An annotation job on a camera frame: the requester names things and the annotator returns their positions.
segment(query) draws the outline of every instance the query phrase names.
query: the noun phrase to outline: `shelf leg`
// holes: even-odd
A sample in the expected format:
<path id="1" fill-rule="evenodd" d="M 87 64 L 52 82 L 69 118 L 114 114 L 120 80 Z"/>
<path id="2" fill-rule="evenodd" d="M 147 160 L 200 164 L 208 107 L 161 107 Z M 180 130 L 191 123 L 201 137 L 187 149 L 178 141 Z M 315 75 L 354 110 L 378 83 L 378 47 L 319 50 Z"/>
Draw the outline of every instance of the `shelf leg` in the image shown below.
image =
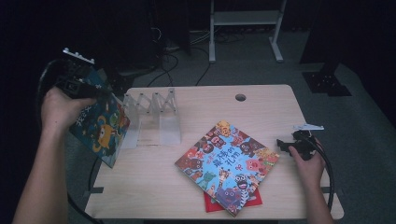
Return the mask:
<path id="1" fill-rule="evenodd" d="M 277 17 L 274 36 L 269 37 L 271 48 L 273 49 L 273 52 L 276 57 L 276 61 L 278 63 L 283 63 L 283 57 L 282 57 L 282 54 L 280 53 L 280 50 L 279 50 L 279 47 L 277 46 L 276 41 L 277 41 L 277 37 L 279 36 L 280 26 L 282 25 L 283 14 L 285 12 L 286 2 L 287 2 L 287 0 L 282 1 L 281 7 L 279 10 L 279 15 Z"/>
<path id="2" fill-rule="evenodd" d="M 209 40 L 209 62 L 216 62 L 215 52 L 215 2 L 212 0 L 210 5 L 210 40 Z"/>

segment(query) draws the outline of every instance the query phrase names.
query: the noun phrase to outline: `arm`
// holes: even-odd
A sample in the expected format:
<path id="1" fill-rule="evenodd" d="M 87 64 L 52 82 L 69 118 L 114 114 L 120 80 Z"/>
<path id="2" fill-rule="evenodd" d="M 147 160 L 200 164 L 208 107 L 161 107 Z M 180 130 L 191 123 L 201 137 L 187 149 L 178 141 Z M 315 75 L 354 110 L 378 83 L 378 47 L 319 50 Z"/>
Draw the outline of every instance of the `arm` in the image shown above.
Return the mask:
<path id="1" fill-rule="evenodd" d="M 35 162 L 18 204 L 14 223 L 67 223 L 64 139 L 68 127 L 93 99 L 71 100 L 52 88 L 41 107 L 42 131 Z"/>
<path id="2" fill-rule="evenodd" d="M 308 223 L 334 223 L 320 188 L 320 179 L 325 166 L 324 160 L 319 153 L 315 153 L 311 160 L 304 161 L 294 147 L 289 147 L 289 150 L 297 163 L 303 182 Z"/>

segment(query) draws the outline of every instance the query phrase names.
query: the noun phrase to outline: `wooden table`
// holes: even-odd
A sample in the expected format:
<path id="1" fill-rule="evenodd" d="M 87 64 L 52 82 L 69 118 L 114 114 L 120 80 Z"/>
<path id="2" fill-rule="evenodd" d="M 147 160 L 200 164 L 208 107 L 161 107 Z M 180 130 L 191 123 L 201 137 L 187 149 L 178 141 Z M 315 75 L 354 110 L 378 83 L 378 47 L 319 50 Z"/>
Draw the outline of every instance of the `wooden table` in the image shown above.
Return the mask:
<path id="1" fill-rule="evenodd" d="M 168 88 L 133 88 L 139 93 L 166 95 Z M 298 219 L 305 218 L 304 194 L 293 158 L 280 152 L 276 139 L 292 142 L 293 125 L 305 123 L 290 86 L 175 87 L 181 144 L 160 146 L 159 137 L 142 118 L 138 147 L 120 152 L 113 169 L 102 163 L 86 212 L 95 218 L 174 219 Z M 239 102 L 235 95 L 244 94 Z M 207 213 L 203 192 L 174 165 L 218 121 L 225 119 L 280 154 L 273 170 L 258 187 L 263 204 L 245 207 L 237 217 L 226 211 Z M 329 186 L 323 173 L 321 186 Z M 332 216 L 344 210 L 334 195 Z"/>

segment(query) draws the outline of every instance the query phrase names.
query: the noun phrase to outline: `hand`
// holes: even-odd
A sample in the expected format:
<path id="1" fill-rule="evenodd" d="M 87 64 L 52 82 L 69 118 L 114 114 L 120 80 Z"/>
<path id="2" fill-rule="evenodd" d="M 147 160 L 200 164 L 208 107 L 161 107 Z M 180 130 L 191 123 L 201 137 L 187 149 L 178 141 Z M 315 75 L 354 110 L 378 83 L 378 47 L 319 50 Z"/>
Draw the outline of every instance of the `hand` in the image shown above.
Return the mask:
<path id="1" fill-rule="evenodd" d="M 72 100 L 60 89 L 53 87 L 44 97 L 41 106 L 43 130 L 65 132 L 78 118 L 80 111 L 87 105 L 93 105 L 95 99 Z"/>
<path id="2" fill-rule="evenodd" d="M 320 156 L 320 154 L 315 152 L 315 155 L 313 155 L 309 161 L 304 161 L 296 148 L 289 147 L 289 150 L 297 163 L 297 168 L 300 178 L 303 182 L 304 190 L 309 192 L 313 189 L 319 189 L 320 179 L 325 166 L 325 161 Z"/>

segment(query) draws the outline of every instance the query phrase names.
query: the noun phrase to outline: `colorful book cover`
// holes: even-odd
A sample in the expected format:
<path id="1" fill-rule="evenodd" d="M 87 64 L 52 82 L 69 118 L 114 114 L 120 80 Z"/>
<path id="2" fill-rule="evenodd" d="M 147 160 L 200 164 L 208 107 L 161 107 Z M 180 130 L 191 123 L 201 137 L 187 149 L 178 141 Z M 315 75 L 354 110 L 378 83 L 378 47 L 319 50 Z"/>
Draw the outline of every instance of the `colorful book cover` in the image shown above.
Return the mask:
<path id="1" fill-rule="evenodd" d="M 213 198 L 211 198 L 206 192 L 204 192 L 204 200 L 205 200 L 205 210 L 206 212 L 217 212 L 224 210 L 224 208 L 218 204 Z M 250 198 L 245 203 L 245 207 L 255 206 L 262 204 L 262 196 L 259 193 L 259 190 L 254 190 L 253 195 L 250 195 Z"/>
<path id="2" fill-rule="evenodd" d="M 279 155 L 222 120 L 175 165 L 236 216 Z"/>
<path id="3" fill-rule="evenodd" d="M 106 86 L 93 69 L 83 81 L 96 88 Z M 129 125 L 120 100 L 109 94 L 85 107 L 69 132 L 112 168 Z"/>

